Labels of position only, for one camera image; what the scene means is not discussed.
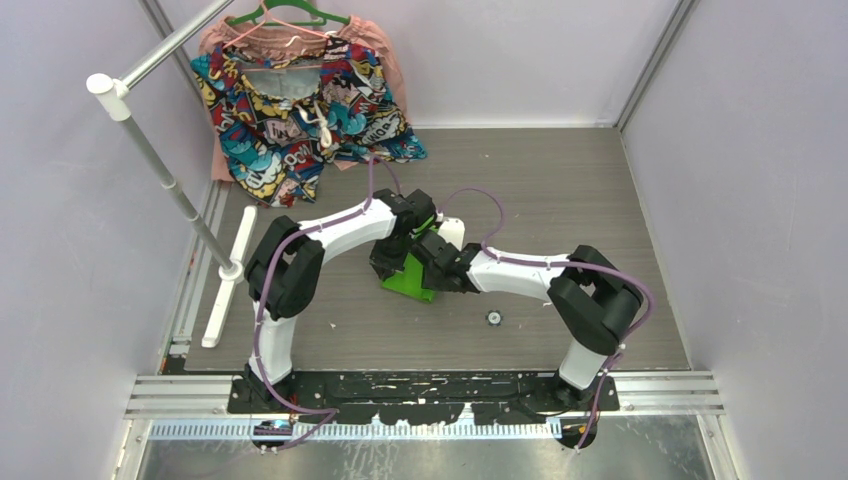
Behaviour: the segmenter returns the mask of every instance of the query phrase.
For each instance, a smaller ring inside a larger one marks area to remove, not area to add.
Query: black metal base plate
[[[568,388],[556,372],[293,372],[275,389],[297,405],[337,408],[334,421],[368,424],[375,414],[393,425],[457,420],[465,403],[471,404],[477,425],[541,423],[545,417],[570,410],[589,410],[593,384],[583,392]],[[607,377],[598,401],[601,411],[618,410],[615,382]],[[262,381],[249,369],[233,381],[227,410],[233,414],[282,413]],[[320,417],[301,416],[313,423]]]

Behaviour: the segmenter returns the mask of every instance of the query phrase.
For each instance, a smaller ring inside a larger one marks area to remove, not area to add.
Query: green object
[[[306,12],[309,12],[310,14],[312,14],[316,17],[321,18],[321,20],[317,20],[317,21],[314,21],[314,22],[301,22],[301,23],[294,23],[293,25],[300,25],[300,26],[326,25],[327,20],[332,20],[334,22],[343,23],[345,25],[350,23],[350,17],[340,17],[338,15],[333,15],[332,13],[322,12],[321,10],[318,10],[317,8],[315,8],[314,5],[312,5],[311,3],[309,3],[306,0],[264,0],[263,2],[260,2],[259,7],[256,10],[254,10],[252,13],[248,13],[247,15],[242,15],[241,17],[234,18],[234,19],[230,20],[228,23],[230,25],[238,25],[239,23],[244,23],[244,22],[256,23],[257,18],[265,15],[265,10],[262,8],[262,3],[265,4],[265,8],[268,9],[268,10],[271,10],[274,7],[295,7],[295,8],[299,8],[301,10],[304,10]],[[267,22],[267,23],[265,23],[265,25],[274,26],[274,25],[280,25],[280,24],[277,23],[277,22]]]
[[[434,217],[430,217],[413,234],[417,237],[425,230],[438,231],[439,229],[433,225],[435,221],[436,219]],[[436,296],[436,292],[422,287],[422,283],[424,283],[424,265],[410,253],[407,254],[406,260],[403,261],[403,271],[383,280],[383,288],[412,297],[416,300],[421,300],[422,302],[431,303]]]

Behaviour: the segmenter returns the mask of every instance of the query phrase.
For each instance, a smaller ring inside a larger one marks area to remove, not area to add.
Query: green hanger
[[[321,20],[316,20],[316,21],[313,21],[313,22],[299,22],[299,23],[292,23],[292,25],[320,26],[320,25],[326,25],[327,20],[339,22],[339,23],[342,23],[344,25],[347,25],[347,24],[350,23],[350,17],[340,17],[338,15],[333,15],[332,13],[322,12],[321,10],[318,10],[317,8],[315,8],[315,6],[313,6],[307,0],[264,0],[264,3],[265,3],[265,8],[267,8],[268,10],[271,10],[274,7],[285,7],[285,6],[295,7],[295,8],[299,8],[301,10],[304,10],[306,12],[309,12],[310,14],[312,14],[316,17],[321,18]],[[263,16],[264,14],[265,14],[265,10],[262,9],[262,5],[260,3],[259,7],[257,7],[256,10],[254,10],[252,13],[248,13],[247,15],[242,15],[241,17],[234,18],[227,23],[230,24],[230,25],[238,25],[239,23],[244,23],[244,22],[256,23],[256,19]],[[279,24],[277,22],[268,22],[265,25],[274,26],[274,25],[279,25]]]

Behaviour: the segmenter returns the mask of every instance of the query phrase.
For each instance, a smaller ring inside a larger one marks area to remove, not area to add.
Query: small round object
[[[502,320],[503,316],[498,310],[489,310],[489,313],[486,314],[486,322],[493,327],[500,326]]]

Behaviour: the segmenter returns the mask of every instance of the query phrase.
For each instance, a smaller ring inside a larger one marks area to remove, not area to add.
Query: green block
[[[424,281],[424,265],[410,253],[403,262],[403,272],[383,280],[383,288],[431,303],[436,292],[421,286]]]

